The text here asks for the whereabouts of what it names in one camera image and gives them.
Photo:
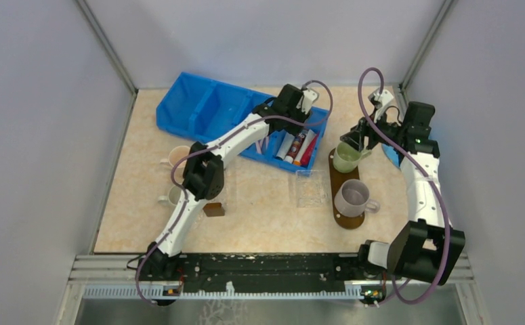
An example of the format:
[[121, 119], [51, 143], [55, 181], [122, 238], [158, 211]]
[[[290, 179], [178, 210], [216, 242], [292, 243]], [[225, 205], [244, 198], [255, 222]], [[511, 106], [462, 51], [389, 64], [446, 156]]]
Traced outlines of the green ceramic mug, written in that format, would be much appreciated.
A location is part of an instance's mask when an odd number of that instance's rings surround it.
[[358, 163], [371, 155], [371, 150], [358, 151], [345, 142], [339, 142], [333, 154], [333, 167], [340, 173], [351, 173]]

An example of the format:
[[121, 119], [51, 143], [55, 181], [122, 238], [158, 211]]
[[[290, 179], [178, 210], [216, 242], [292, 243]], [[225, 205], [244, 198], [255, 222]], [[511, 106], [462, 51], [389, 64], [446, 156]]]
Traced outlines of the grey ceramic mug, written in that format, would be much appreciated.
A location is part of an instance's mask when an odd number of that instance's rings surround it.
[[344, 217], [359, 217], [363, 213], [378, 213], [381, 205], [371, 198], [366, 184], [359, 179], [345, 181], [334, 197], [334, 206]]

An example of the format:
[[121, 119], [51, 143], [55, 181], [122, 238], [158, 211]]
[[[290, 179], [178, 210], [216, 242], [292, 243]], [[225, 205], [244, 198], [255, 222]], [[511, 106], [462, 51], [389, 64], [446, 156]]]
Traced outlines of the clear textured acrylic tray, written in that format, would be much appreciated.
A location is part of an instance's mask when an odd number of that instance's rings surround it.
[[297, 171], [294, 190], [297, 208], [318, 208], [325, 205], [329, 199], [326, 171]]

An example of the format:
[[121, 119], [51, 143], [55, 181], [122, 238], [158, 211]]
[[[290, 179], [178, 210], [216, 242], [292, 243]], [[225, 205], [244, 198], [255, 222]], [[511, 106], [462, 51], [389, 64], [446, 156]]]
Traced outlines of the white ceramic mug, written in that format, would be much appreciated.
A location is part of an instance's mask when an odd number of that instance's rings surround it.
[[183, 171], [186, 166], [186, 161], [182, 161], [177, 167], [176, 164], [190, 153], [189, 146], [176, 146], [173, 148], [166, 158], [159, 161], [160, 166], [167, 170]]

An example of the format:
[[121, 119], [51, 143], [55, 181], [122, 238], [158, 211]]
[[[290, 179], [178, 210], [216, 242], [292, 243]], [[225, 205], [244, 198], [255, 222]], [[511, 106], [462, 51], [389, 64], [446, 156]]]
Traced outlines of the clear holder with wooden ends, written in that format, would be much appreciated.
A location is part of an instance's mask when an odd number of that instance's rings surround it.
[[231, 186], [228, 181], [225, 182], [221, 192], [213, 200], [210, 200], [202, 209], [206, 217], [224, 217], [226, 216], [231, 201]]

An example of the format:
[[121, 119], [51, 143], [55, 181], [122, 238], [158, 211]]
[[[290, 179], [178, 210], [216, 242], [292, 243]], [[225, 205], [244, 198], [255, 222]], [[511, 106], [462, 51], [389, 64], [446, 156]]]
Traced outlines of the cream speckled ceramic mug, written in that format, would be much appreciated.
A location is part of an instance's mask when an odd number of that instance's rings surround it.
[[183, 196], [183, 188], [179, 186], [171, 186], [166, 194], [161, 195], [157, 198], [157, 202], [163, 206], [176, 207], [180, 197]]

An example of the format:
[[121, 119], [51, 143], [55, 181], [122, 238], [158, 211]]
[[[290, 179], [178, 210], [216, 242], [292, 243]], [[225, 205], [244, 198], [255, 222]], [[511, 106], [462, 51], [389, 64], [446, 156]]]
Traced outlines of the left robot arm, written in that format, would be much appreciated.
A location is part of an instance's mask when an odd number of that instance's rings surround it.
[[226, 165], [275, 131], [300, 131], [318, 97], [307, 85], [297, 88], [287, 84], [277, 97], [254, 107], [239, 125], [221, 137], [207, 144], [194, 143], [181, 160], [185, 168], [182, 183], [176, 184], [181, 191], [177, 205], [138, 267], [148, 267], [162, 280], [172, 279], [178, 271], [176, 257], [192, 224], [205, 205], [223, 190]]

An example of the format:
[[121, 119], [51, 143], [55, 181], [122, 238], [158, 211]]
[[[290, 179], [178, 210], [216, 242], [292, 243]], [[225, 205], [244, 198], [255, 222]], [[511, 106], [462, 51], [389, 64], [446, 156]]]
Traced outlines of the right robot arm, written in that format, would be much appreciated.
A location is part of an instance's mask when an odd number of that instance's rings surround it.
[[342, 135], [341, 140], [353, 149], [372, 149], [377, 144], [391, 146], [397, 155], [398, 168], [406, 182], [408, 222], [391, 243], [368, 240], [360, 246], [356, 269], [365, 279], [387, 273], [438, 285], [448, 280], [465, 246], [465, 234], [454, 230], [444, 220], [438, 166], [440, 150], [430, 139], [429, 125], [436, 109], [430, 104], [411, 102], [402, 122], [387, 121], [386, 104], [373, 101], [370, 118], [366, 118]]

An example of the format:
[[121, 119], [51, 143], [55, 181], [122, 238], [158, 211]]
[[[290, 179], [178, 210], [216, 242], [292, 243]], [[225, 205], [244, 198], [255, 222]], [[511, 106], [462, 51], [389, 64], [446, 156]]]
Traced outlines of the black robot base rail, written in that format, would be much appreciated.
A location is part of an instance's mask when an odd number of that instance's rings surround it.
[[342, 293], [353, 281], [383, 283], [386, 272], [360, 253], [180, 253], [152, 245], [127, 262], [140, 282], [175, 282], [176, 294]]

